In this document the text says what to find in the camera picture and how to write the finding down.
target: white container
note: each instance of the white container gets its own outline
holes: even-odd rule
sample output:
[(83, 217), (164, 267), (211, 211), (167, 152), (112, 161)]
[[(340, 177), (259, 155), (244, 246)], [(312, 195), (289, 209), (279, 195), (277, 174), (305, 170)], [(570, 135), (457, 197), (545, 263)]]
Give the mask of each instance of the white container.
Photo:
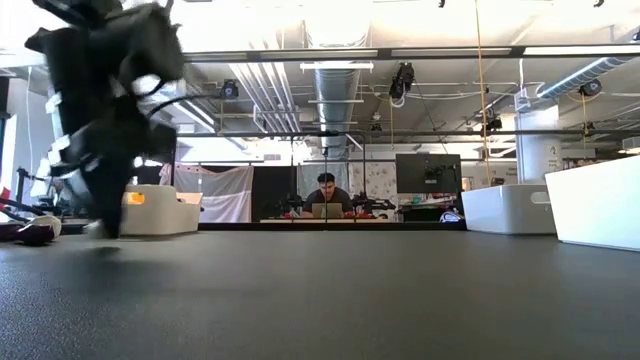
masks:
[(465, 191), (467, 229), (495, 234), (554, 234), (545, 185), (502, 185)]
[[(127, 201), (131, 194), (143, 202)], [(198, 231), (201, 200), (202, 194), (176, 193), (172, 186), (127, 186), (120, 232), (128, 236), (158, 236)]]
[(558, 239), (640, 251), (640, 156), (546, 175)]

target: silver duct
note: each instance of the silver duct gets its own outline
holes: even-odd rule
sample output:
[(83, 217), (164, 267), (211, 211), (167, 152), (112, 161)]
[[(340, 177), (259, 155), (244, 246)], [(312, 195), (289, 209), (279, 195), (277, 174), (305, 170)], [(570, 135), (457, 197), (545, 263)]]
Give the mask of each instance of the silver duct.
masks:
[(635, 57), (603, 57), (591, 64), (583, 67), (575, 73), (565, 77), (564, 79), (552, 83), (545, 84), (536, 91), (536, 95), (540, 99), (555, 99), (571, 90), (577, 89), (582, 85), (597, 79), (598, 77), (608, 73), (609, 71), (628, 63)]
[[(363, 47), (367, 40), (367, 33), (362, 34), (362, 38), (350, 44), (315, 44), (310, 32), (307, 38), (310, 47)], [(322, 69), (315, 71), (316, 99), (327, 100), (353, 100), (356, 97), (358, 83), (360, 81), (360, 70), (339, 70)], [(341, 103), (319, 103), (318, 116), (322, 125), (322, 130), (347, 131), (349, 126), (345, 123), (351, 120), (354, 104)], [(322, 147), (328, 148), (329, 158), (344, 158), (347, 156), (347, 138), (325, 137), (322, 138)]]

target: robotic arm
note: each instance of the robotic arm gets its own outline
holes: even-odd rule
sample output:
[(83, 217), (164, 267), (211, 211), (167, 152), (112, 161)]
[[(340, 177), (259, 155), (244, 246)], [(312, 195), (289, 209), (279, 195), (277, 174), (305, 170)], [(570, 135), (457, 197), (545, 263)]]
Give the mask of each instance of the robotic arm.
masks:
[(184, 57), (167, 7), (123, 10), (118, 0), (33, 0), (70, 26), (40, 29), (25, 46), (46, 57), (63, 139), (49, 153), (52, 176), (65, 179), (75, 203), (119, 236), (122, 196), (133, 159), (166, 159), (177, 132), (140, 112), (133, 82), (146, 75), (164, 83), (183, 77)]

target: metal frame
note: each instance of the metal frame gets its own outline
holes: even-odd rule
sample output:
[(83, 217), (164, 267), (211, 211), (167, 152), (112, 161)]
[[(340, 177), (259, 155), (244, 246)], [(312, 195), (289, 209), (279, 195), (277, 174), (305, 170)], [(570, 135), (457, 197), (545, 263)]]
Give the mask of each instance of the metal frame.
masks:
[[(484, 59), (557, 59), (557, 58), (599, 58), (640, 56), (637, 44), (615, 44), (615, 47), (636, 46), (637, 51), (601, 52), (598, 48), (611, 47), (612, 44), (594, 45), (522, 45), (522, 46), (486, 46), (482, 47)], [(526, 54), (527, 49), (536, 48), (584, 48), (593, 52), (576, 54), (574, 52)], [(188, 63), (260, 63), (260, 62), (304, 62), (304, 61), (404, 61), (404, 60), (462, 60), (477, 59), (478, 48), (461, 47), (392, 47), (392, 48), (341, 48), (341, 49), (285, 49), (285, 50), (246, 50), (188, 52), (184, 54)]]

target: exposed ceiling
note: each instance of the exposed ceiling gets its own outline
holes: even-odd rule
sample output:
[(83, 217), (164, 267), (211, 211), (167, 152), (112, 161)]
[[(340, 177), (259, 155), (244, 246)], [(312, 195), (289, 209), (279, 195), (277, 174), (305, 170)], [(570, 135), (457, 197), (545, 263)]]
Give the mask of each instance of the exposed ceiling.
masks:
[[(365, 0), (324, 1), (326, 21), (334, 31), (347, 31), (349, 23), (357, 18), (370, 19), (367, 40), (369, 47), (406, 46), (477, 46), (474, 0), (446, 1), (438, 8), (439, 0), (373, 0), (367, 7)], [(275, 35), (284, 49), (307, 47), (305, 17), (310, 9), (318, 11), (317, 1), (230, 1), (185, 2), (177, 0), (172, 20), (182, 24), (180, 38), (187, 52), (250, 49), (249, 40)], [(591, 0), (481, 0), (479, 9), (481, 41), (483, 46), (536, 45), (536, 44), (603, 44), (626, 43), (640, 26), (640, 3), (629, 0), (606, 0), (595, 8)], [(594, 59), (527, 59), (523, 61), (523, 80), (535, 84), (553, 82), (571, 74)], [(376, 61), (371, 72), (361, 72), (358, 98), (352, 128), (368, 129), (373, 114), (381, 116), (383, 129), (390, 130), (391, 112), (386, 97), (391, 77), (397, 70), (396, 61)], [(517, 59), (483, 61), (484, 81), (490, 93), (489, 103), (502, 93), (517, 89), (520, 66)], [(286, 74), (296, 105), (310, 115), (316, 106), (313, 71), (300, 69), (300, 63), (285, 63)], [(413, 61), (416, 82), (423, 95), (469, 94), (478, 92), (480, 79), (477, 60)], [(221, 85), (225, 79), (235, 78), (227, 64), (196, 64), (198, 84), (204, 88)], [(587, 104), (587, 119), (601, 122), (600, 126), (639, 126), (640, 120), (640, 60), (602, 76), (604, 94)], [(411, 91), (418, 94), (414, 86)], [(511, 100), (503, 103), (502, 112), (513, 112)], [(582, 104), (567, 96), (559, 99), (561, 124), (565, 128), (584, 122)], [(400, 109), (393, 109), (393, 129), (431, 130), (429, 115), (440, 130), (465, 129), (476, 124), (473, 115), (482, 106), (480, 96), (459, 99), (428, 100), (407, 98)], [(229, 131), (257, 131), (249, 117), (253, 103), (241, 89), (236, 102), (226, 103), (227, 116), (221, 118), (223, 128)], [(178, 122), (190, 122), (187, 118)], [(419, 143), (434, 138), (395, 137), (394, 142)], [(468, 140), (453, 138), (447, 140)], [(611, 144), (615, 137), (600, 137), (603, 145)], [(376, 142), (391, 142), (378, 138)]]

